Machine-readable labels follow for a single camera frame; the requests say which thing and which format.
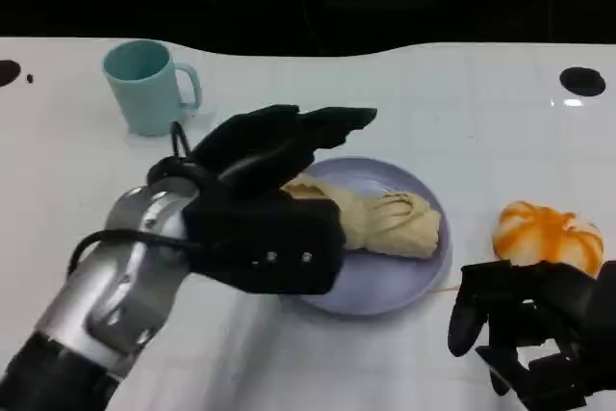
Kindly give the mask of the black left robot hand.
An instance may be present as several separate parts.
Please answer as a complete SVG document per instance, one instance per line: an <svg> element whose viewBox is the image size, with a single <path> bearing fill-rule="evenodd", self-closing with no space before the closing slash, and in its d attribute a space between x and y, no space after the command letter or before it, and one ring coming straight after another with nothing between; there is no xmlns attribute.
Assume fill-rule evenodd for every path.
<svg viewBox="0 0 616 411"><path fill-rule="evenodd" d="M272 105L225 120L192 149L189 159L231 195L257 197L296 178L313 164L316 151L343 145L376 115L375 108L302 113L295 105Z"/></svg>

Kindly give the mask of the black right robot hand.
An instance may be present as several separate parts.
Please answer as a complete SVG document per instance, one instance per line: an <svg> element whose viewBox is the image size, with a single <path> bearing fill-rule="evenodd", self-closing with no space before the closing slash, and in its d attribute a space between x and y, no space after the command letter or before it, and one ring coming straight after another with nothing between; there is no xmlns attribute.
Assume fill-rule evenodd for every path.
<svg viewBox="0 0 616 411"><path fill-rule="evenodd" d="M455 357L474 350L494 391L528 410L573 410L615 388L615 264L468 265L449 321Z"/></svg>

